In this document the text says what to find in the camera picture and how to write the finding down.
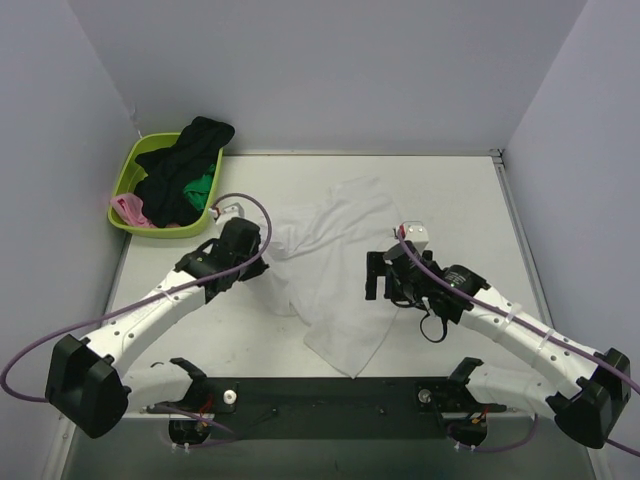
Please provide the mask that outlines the white t shirt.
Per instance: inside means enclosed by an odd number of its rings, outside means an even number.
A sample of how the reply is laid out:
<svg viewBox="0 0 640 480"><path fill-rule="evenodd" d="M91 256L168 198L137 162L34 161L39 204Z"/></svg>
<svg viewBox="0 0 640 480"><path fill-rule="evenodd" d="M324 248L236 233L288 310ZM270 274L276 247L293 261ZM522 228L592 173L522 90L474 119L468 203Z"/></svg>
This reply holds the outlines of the white t shirt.
<svg viewBox="0 0 640 480"><path fill-rule="evenodd" d="M306 205L281 207L260 225L270 240L266 272L248 287L266 310L298 316L305 345L340 373L356 377L374 356L398 309L365 298L367 255L392 244L401 222L376 177L331 187Z"/></svg>

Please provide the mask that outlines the lime green plastic basket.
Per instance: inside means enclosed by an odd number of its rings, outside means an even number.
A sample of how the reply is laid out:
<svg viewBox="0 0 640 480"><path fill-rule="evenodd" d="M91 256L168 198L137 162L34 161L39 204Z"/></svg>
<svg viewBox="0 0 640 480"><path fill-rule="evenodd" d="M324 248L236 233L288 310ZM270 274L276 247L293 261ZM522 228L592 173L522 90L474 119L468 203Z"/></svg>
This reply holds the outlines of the lime green plastic basket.
<svg viewBox="0 0 640 480"><path fill-rule="evenodd" d="M120 170L112 195L117 196L132 193L136 185L147 176L146 171L136 163L136 158L140 154L173 146L177 142L179 135L179 132L163 132L141 137L130 150L129 155ZM213 205L217 196L217 186L222 173L223 155L224 150L221 149L218 153L216 170L214 172L204 212L194 223L187 226L171 226L168 228L134 227L128 225L124 220L122 220L111 205L108 206L107 210L108 221L116 229L120 229L131 235L143 238L177 240L192 238L202 234L211 222L211 216L208 213L208 209Z"/></svg>

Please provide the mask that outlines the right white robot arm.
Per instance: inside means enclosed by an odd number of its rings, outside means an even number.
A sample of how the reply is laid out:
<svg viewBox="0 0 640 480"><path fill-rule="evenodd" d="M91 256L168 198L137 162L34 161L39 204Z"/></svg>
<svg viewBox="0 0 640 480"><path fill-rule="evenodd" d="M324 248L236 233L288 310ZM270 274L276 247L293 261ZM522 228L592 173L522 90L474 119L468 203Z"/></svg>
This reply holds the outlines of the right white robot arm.
<svg viewBox="0 0 640 480"><path fill-rule="evenodd" d="M491 340L526 363L531 373L464 360L450 379L481 405L501 405L552 419L573 441L591 449L609 436L631 397L630 361L615 348L599 352L556 332L487 280L462 265L441 268L429 250L403 240L366 255L365 297L435 315Z"/></svg>

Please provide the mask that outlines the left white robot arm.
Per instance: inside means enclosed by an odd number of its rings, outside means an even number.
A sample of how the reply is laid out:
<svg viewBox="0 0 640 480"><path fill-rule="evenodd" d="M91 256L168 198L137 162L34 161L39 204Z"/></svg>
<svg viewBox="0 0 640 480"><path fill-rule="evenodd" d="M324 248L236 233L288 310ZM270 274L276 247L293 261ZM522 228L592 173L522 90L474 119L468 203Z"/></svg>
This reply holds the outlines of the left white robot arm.
<svg viewBox="0 0 640 480"><path fill-rule="evenodd" d="M54 346L47 401L92 439L112 430L131 411L174 403L193 411L206 400L206 374L176 357L135 370L135 361L183 317L234 283L261 275L260 228L240 217L218 237L184 255L131 311L81 339L68 334Z"/></svg>

